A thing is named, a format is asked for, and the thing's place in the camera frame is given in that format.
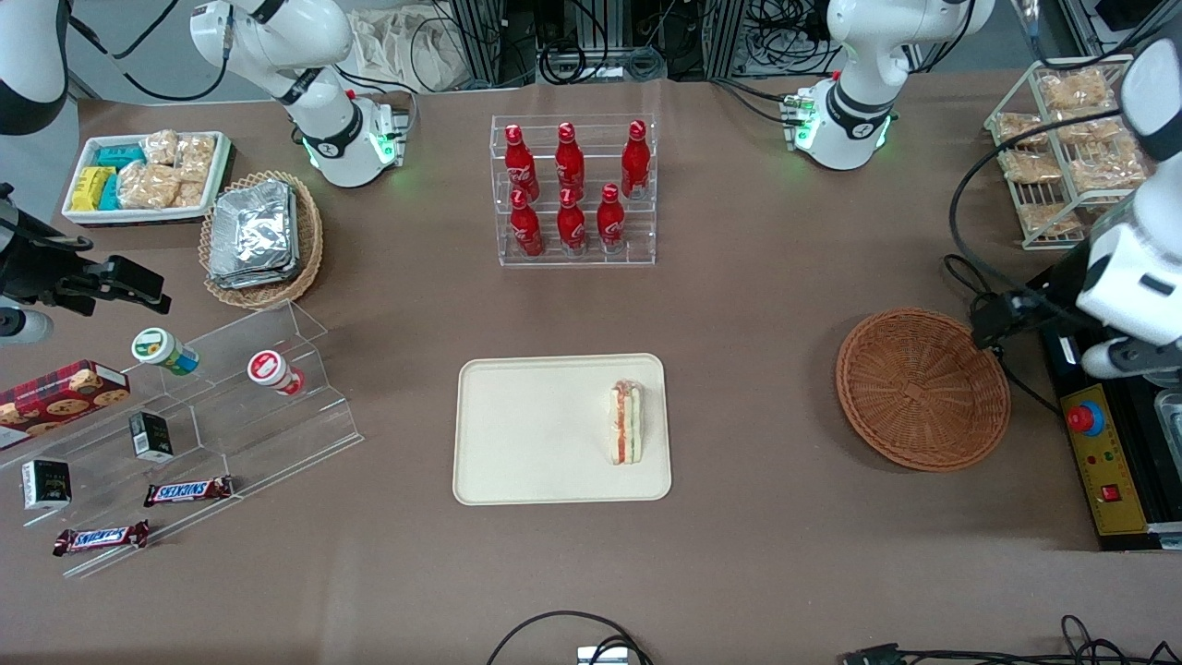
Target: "emergency stop button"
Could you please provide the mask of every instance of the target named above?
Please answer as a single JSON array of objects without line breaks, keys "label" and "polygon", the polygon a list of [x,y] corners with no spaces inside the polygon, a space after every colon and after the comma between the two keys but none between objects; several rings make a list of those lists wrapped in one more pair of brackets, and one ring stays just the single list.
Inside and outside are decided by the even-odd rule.
[{"label": "emergency stop button", "polygon": [[1069,430],[1085,437],[1096,437],[1104,431],[1104,412],[1091,400],[1069,409],[1066,419]]}]

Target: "yellow snack package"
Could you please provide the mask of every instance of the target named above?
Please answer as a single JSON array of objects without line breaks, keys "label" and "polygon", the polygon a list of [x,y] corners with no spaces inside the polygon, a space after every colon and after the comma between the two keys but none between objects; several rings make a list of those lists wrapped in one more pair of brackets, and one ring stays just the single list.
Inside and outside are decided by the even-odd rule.
[{"label": "yellow snack package", "polygon": [[97,210],[106,180],[115,175],[115,167],[86,167],[78,175],[78,184],[70,195],[70,209]]}]

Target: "yellow control panel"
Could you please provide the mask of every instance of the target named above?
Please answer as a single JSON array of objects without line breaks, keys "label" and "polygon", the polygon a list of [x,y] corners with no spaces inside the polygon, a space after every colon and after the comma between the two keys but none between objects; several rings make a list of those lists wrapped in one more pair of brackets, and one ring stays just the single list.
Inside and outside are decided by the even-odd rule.
[{"label": "yellow control panel", "polygon": [[1145,533],[1145,514],[1129,475],[1121,439],[1100,385],[1089,386],[1059,402],[1067,420],[1071,448],[1087,506],[1102,536]]}]

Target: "snickers bar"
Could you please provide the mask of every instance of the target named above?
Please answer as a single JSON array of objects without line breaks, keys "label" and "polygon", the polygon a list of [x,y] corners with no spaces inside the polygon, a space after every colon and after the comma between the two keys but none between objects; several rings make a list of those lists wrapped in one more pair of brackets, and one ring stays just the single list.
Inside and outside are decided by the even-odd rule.
[{"label": "snickers bar", "polygon": [[117,529],[97,529],[95,532],[66,529],[61,532],[57,542],[53,543],[53,556],[119,546],[136,546],[137,548],[142,548],[148,545],[148,532],[147,520],[131,527],[119,527]]},{"label": "snickers bar", "polygon": [[226,498],[232,494],[234,494],[234,487],[229,476],[208,481],[173,483],[171,485],[148,485],[148,498],[144,500],[144,508],[151,508],[157,503]]}]

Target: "white tray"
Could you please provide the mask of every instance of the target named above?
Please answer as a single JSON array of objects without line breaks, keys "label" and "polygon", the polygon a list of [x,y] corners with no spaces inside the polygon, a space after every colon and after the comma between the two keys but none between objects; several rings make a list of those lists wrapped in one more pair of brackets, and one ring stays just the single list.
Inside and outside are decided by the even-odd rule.
[{"label": "white tray", "polygon": [[77,223],[78,226],[103,227],[103,226],[138,226],[144,223],[168,223],[173,221],[200,221],[206,210],[213,207],[217,190],[221,189],[222,174],[226,171],[226,162],[229,159],[230,141],[221,131],[182,131],[181,133],[196,133],[199,136],[212,136],[216,142],[214,145],[214,161],[209,164],[209,175],[206,176],[206,190],[201,194],[201,202],[196,206],[183,208],[164,208],[162,210],[72,210],[70,209],[70,197],[74,187],[78,185],[78,177],[82,169],[95,164],[95,154],[99,148],[109,145],[128,145],[138,143],[147,133],[128,133],[124,136],[96,136],[87,138],[82,146],[82,155],[74,164],[73,177],[70,178],[70,188],[66,189],[66,198],[61,201],[61,216]]},{"label": "white tray", "polygon": [[[643,387],[643,452],[615,467],[611,387]],[[656,501],[673,485],[651,354],[474,360],[460,371],[452,493],[466,506]]]}]

